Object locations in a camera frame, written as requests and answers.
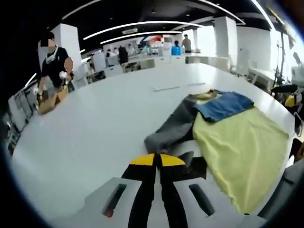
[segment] black t-shirt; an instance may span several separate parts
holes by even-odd
[[[52,62],[47,64],[46,60],[43,61],[41,76],[49,76],[53,82],[54,87],[60,87],[62,84],[62,79],[59,77],[59,73],[61,71],[66,71],[64,64],[67,58],[67,51],[62,47],[58,47],[55,59]]]

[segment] person in blue shirt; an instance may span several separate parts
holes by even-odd
[[[179,46],[178,40],[174,41],[174,46],[171,49],[171,55],[180,56],[181,55],[181,47]]]

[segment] folded clothing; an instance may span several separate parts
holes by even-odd
[[[195,104],[196,108],[207,122],[217,122],[227,117],[241,113],[251,107],[254,102],[248,97],[236,92],[222,93],[221,97],[204,104]]]

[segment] yellow cloth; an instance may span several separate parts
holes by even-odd
[[[253,107],[213,124],[198,113],[193,137],[232,204],[242,213],[254,211],[280,173],[288,134]]]

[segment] white pillar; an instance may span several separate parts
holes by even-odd
[[[73,73],[75,78],[80,78],[83,74],[81,68],[81,54],[78,41],[78,29],[76,27],[59,24],[51,32],[55,35],[55,42],[58,46],[65,48],[67,54],[73,60]],[[46,58],[46,53],[40,47],[40,42],[38,43],[38,57],[40,68],[42,68],[42,63]]]
[[[194,50],[199,49],[199,43],[198,43],[198,30],[193,29],[193,38],[194,38]]]
[[[233,19],[220,17],[214,19],[217,43],[217,56],[231,57],[233,64],[238,60],[237,25]]]

